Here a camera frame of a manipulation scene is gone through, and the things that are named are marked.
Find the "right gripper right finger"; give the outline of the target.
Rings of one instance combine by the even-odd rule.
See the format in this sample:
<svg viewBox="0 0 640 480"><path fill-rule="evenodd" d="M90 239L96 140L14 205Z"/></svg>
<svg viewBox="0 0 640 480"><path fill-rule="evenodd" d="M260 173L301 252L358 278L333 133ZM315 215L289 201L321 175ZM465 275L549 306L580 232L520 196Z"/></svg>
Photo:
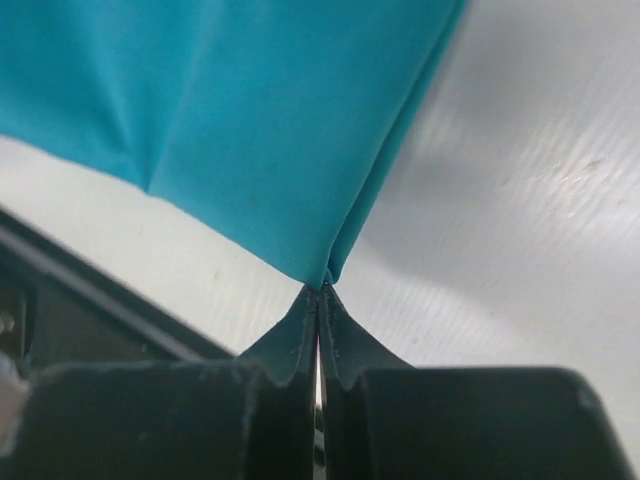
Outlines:
<svg viewBox="0 0 640 480"><path fill-rule="evenodd" d="M330 479L630 479L588 382L559 367L418 368L318 295Z"/></svg>

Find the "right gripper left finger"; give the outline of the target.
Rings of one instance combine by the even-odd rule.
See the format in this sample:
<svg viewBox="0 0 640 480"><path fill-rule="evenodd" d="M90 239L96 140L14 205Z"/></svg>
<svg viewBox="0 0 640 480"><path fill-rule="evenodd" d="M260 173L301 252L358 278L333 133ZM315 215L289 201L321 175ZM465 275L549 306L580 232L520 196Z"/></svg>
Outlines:
<svg viewBox="0 0 640 480"><path fill-rule="evenodd" d="M67 363L19 386L5 479L310 479L317 295L227 360Z"/></svg>

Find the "teal t shirt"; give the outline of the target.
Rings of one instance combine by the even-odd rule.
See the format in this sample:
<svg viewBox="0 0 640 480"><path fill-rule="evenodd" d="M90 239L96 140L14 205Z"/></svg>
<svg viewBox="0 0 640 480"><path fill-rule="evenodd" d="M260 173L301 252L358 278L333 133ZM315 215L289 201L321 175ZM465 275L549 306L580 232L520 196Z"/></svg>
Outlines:
<svg viewBox="0 0 640 480"><path fill-rule="evenodd" d="M339 278L462 1L5 1L1 131Z"/></svg>

